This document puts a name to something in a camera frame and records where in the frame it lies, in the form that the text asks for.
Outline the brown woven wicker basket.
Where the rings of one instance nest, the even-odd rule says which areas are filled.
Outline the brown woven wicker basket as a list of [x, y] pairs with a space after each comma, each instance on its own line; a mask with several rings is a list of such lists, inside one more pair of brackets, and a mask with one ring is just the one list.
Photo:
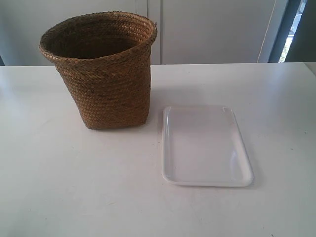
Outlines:
[[139, 14], [91, 13], [48, 29], [39, 50], [54, 64], [87, 128], [140, 126], [150, 109], [157, 33], [156, 24]]

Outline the white rectangular plastic tray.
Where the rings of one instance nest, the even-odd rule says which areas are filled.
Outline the white rectangular plastic tray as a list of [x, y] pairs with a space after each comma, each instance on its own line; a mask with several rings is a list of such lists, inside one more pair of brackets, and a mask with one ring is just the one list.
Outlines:
[[233, 110], [221, 105], [166, 107], [162, 175], [179, 186], [249, 186], [254, 174]]

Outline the window with dark frame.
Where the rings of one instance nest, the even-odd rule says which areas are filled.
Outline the window with dark frame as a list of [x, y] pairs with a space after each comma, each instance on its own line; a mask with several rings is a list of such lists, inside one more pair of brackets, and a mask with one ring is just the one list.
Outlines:
[[268, 62], [283, 63], [289, 52], [307, 0], [288, 0]]

